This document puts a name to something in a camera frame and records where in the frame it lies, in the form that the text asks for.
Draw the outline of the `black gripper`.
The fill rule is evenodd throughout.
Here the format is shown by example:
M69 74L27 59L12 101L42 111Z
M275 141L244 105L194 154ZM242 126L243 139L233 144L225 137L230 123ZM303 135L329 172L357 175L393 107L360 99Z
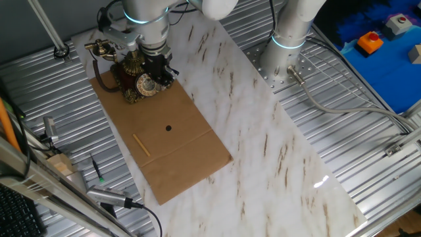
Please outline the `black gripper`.
M145 55L143 67L157 83L159 89L171 88L173 81L177 79L180 73L169 66L172 59L169 46L162 45L154 49L142 46L141 50Z

